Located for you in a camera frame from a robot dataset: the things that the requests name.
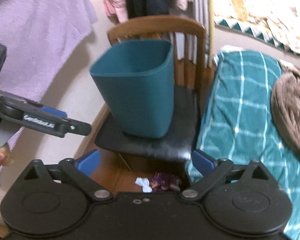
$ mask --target brown blanket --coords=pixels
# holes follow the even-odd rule
[[[285,72],[274,84],[271,111],[288,147],[300,159],[300,68],[281,62]]]

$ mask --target wall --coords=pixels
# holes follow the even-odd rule
[[[214,40],[214,45],[212,48],[213,54],[216,54],[224,45],[232,45],[244,49],[260,51],[270,55],[271,57],[288,61],[300,67],[299,56],[295,56],[290,52],[285,52],[281,49],[277,49],[274,46],[268,45],[262,41],[259,41],[245,34],[240,34],[225,28],[216,27],[214,31],[213,40]]]
[[[43,99],[47,106],[68,113],[68,117],[93,123],[104,105],[90,74],[90,65],[110,47],[106,31],[113,26],[107,18],[102,0],[91,0],[98,16],[93,32],[73,52],[56,76]],[[45,164],[58,163],[66,157],[73,157],[84,137],[67,134],[65,138],[44,135],[24,130],[14,150],[15,163],[2,170],[0,201],[17,176],[32,159],[41,159]]]

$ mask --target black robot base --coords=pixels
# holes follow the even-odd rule
[[[181,193],[116,197],[76,167],[73,159],[31,161],[1,203],[5,239],[288,239],[292,204],[261,162],[218,160]]]

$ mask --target wooden chair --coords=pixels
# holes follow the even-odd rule
[[[185,34],[185,59],[182,61],[177,59],[176,33]],[[189,35],[197,37],[197,66],[189,61]],[[214,71],[209,69],[206,75],[203,65],[206,31],[199,22],[177,16],[134,18],[108,31],[111,45],[131,38],[149,37],[173,39],[174,113],[168,133],[156,140],[124,134],[110,113],[95,144],[101,149],[119,152],[133,171],[163,171],[182,176],[184,163],[190,159],[197,141],[200,113],[209,90],[204,88],[205,83],[213,81]]]

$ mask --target black seat cushion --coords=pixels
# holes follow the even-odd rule
[[[95,140],[96,146],[125,154],[185,162],[197,142],[200,111],[192,89],[175,86],[174,110],[167,134],[160,139],[135,137],[122,132],[109,113]]]

